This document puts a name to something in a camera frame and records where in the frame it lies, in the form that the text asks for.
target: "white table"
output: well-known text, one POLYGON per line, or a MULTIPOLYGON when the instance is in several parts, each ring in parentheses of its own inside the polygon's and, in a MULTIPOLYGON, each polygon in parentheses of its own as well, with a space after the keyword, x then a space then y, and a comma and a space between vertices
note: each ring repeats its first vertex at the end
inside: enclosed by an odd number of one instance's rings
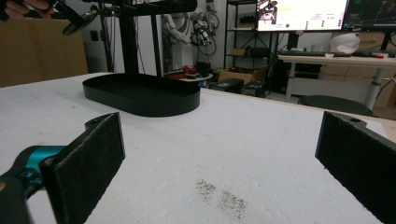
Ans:
MULTIPOLYGON (((67 145, 118 111, 84 97, 98 75, 0 89, 1 174, 25 148, 67 145)), ((87 223, 379 223, 315 158, 321 119, 210 90, 176 117, 120 112, 126 159, 87 223)), ((28 203, 35 223, 55 223, 45 191, 28 203)))
POLYGON ((376 68, 375 78, 370 84, 367 93, 365 94, 365 104, 370 109, 373 108, 375 103, 375 97, 378 94, 379 89, 381 88, 381 80, 384 77, 384 69, 396 68, 396 59, 394 58, 386 58, 386 59, 360 58, 360 57, 326 58, 326 57, 279 55, 278 59, 283 60, 285 63, 291 63, 288 89, 286 92, 286 102, 290 100, 290 96, 293 91, 295 66, 297 63, 332 64, 332 65, 376 68))

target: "illuminated screen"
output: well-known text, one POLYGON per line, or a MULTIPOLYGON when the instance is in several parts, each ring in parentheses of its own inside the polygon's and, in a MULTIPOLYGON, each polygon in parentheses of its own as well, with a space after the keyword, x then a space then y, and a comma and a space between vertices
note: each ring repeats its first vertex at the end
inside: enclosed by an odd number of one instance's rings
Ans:
POLYGON ((348 0, 257 0, 258 31, 341 30, 348 0))
POLYGON ((343 30, 396 31, 396 1, 350 0, 343 30))

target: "desk leg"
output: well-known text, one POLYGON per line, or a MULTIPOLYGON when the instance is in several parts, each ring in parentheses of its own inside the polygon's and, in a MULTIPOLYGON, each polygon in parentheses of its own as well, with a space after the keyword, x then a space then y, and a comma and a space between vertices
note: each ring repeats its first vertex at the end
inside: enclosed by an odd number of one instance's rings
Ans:
POLYGON ((379 89, 381 88, 381 81, 383 77, 384 77, 384 69, 377 68, 375 73, 375 78, 370 84, 370 88, 367 91, 367 95, 366 95, 366 105, 370 109, 373 109, 375 98, 379 92, 379 89))
POLYGON ((293 84, 294 84, 295 70, 296 70, 296 63, 292 63, 290 68, 289 80, 288 80, 288 88, 286 89, 286 102, 290 101, 291 91, 293 89, 293 84))

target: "keyboard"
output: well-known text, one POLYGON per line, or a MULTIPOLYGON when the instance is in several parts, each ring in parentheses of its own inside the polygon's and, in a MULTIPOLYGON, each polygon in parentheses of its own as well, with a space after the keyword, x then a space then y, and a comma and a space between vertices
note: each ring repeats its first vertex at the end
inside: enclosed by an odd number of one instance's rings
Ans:
POLYGON ((350 54, 343 52, 324 52, 324 51, 300 51, 280 49, 277 51, 280 55, 288 56, 310 56, 310 57, 325 57, 327 53, 333 54, 333 57, 350 57, 350 54))

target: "black monitor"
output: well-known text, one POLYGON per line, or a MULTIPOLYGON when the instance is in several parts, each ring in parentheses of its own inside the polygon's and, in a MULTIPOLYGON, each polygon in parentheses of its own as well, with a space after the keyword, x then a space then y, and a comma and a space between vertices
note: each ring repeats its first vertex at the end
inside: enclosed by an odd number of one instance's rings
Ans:
POLYGON ((348 0, 257 0, 257 31, 339 31, 348 0))
POLYGON ((346 31, 396 31, 396 1, 350 0, 342 29, 346 31))

